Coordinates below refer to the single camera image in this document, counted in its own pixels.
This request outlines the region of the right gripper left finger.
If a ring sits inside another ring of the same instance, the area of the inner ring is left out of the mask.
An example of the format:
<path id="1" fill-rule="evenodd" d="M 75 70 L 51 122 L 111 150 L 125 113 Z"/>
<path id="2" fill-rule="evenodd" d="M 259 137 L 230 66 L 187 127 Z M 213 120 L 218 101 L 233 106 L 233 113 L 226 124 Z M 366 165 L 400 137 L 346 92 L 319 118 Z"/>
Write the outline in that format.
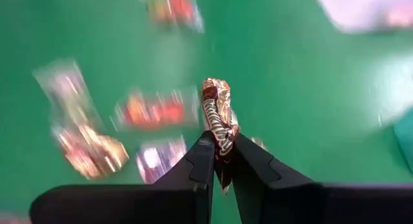
<path id="1" fill-rule="evenodd" d="M 158 195 L 154 223 L 211 222 L 215 142 L 205 131 L 190 150 L 152 186 Z"/>

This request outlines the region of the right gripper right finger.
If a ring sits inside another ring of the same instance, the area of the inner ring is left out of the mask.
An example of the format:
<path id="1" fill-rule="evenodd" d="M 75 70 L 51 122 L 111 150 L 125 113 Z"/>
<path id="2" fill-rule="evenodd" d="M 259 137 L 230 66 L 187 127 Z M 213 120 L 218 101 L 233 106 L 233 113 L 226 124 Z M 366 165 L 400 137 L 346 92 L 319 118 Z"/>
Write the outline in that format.
<path id="1" fill-rule="evenodd" d="M 240 134 L 232 182 L 242 223 L 322 223 L 323 187 Z"/>

